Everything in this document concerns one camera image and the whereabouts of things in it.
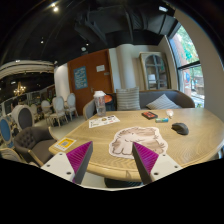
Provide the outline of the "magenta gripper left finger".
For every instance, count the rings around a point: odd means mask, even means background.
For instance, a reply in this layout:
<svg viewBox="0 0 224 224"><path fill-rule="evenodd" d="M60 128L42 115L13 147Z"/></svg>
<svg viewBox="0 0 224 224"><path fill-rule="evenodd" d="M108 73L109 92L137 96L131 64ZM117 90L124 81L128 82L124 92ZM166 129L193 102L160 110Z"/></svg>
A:
<svg viewBox="0 0 224 224"><path fill-rule="evenodd" d="M90 141L68 153L57 153L42 169L75 184L81 184L92 152L93 142Z"/></svg>

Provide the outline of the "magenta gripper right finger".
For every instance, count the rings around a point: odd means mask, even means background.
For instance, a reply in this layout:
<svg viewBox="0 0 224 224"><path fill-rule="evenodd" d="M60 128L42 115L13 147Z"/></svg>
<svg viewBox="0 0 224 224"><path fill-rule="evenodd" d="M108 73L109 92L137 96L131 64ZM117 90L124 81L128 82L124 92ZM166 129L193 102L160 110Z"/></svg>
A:
<svg viewBox="0 0 224 224"><path fill-rule="evenodd" d="M132 144L132 153L144 185L182 169L168 154L157 154L137 142Z"/></svg>

